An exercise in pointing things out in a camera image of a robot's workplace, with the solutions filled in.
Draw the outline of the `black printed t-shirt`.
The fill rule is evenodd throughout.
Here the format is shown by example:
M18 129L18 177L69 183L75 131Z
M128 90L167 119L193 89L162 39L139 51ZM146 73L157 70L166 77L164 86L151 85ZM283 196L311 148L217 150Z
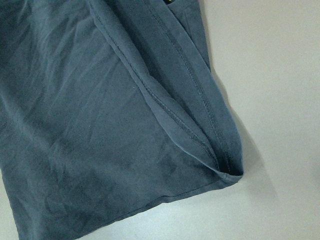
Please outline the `black printed t-shirt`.
M75 240L244 174L196 0L3 0L0 169L21 240Z

